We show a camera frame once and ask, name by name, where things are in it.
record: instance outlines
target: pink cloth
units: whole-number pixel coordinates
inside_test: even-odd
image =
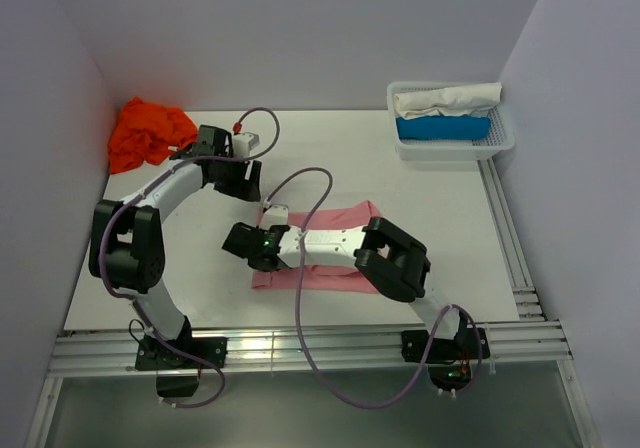
[[[300,226],[306,213],[289,213],[289,224]],[[363,201],[353,208],[322,210],[316,212],[307,227],[310,230],[344,230],[366,225],[372,216],[380,216],[380,211],[370,201]],[[257,290],[291,289],[298,283],[298,270],[276,271],[253,274],[251,287]],[[309,290],[358,291],[378,293],[369,281],[354,267],[311,265],[304,267],[302,287]]]

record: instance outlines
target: folded towel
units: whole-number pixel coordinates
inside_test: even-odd
[[[196,125],[180,108],[145,103],[136,97],[120,111],[109,140],[109,172],[122,173],[142,165],[159,165],[173,153],[196,141]]]
[[[301,226],[306,213],[289,213],[288,222]],[[310,230],[344,230],[366,225],[372,216],[380,216],[378,209],[370,201],[363,201],[353,208],[339,210],[321,210],[316,212],[309,222]],[[253,274],[251,287],[264,289],[291,289],[298,282],[300,268]],[[355,267],[345,266],[305,266],[302,287],[311,290],[357,291],[360,293],[378,293],[371,283]]]
[[[491,129],[491,120],[475,116],[422,116],[396,118],[401,140],[480,140]]]
[[[452,86],[393,95],[396,112],[405,120],[420,116],[486,116],[500,102],[502,83]]]

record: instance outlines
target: metal frame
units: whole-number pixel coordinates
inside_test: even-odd
[[[508,268],[520,322],[484,323],[492,351],[491,372],[508,362],[557,361],[565,390],[584,446],[598,447],[595,425],[575,378],[572,355],[559,321],[547,321],[504,198],[492,160],[479,161]],[[315,359],[326,369],[406,366],[400,354],[400,332],[421,325],[319,327],[305,334]],[[103,376],[155,376],[136,372],[136,343],[126,330],[98,333],[67,333],[56,341],[47,379],[34,417],[27,446],[43,446],[55,403],[65,378]],[[303,371],[309,366],[291,328],[251,330],[195,330],[194,336],[229,338],[225,371]],[[193,370],[167,370],[167,374],[191,374]]]
[[[47,436],[49,435],[53,414],[58,404],[62,381],[62,378],[45,378],[40,400],[31,422],[29,436],[25,443],[26,448],[44,448],[47,443]]]

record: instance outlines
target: orange cloth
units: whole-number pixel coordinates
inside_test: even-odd
[[[196,125],[180,108],[165,108],[135,97],[120,111],[109,140],[109,172],[122,173],[142,165],[159,165],[173,153],[196,141]]]

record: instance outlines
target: plastic basket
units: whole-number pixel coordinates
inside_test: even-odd
[[[406,161],[477,161],[488,160],[500,151],[510,150],[515,145],[513,132],[502,124],[498,110],[489,111],[491,129],[482,140],[401,140],[396,126],[397,113],[393,106],[393,95],[411,91],[428,91],[460,86],[470,83],[434,83],[398,81],[387,87],[389,123],[395,140],[396,152]]]

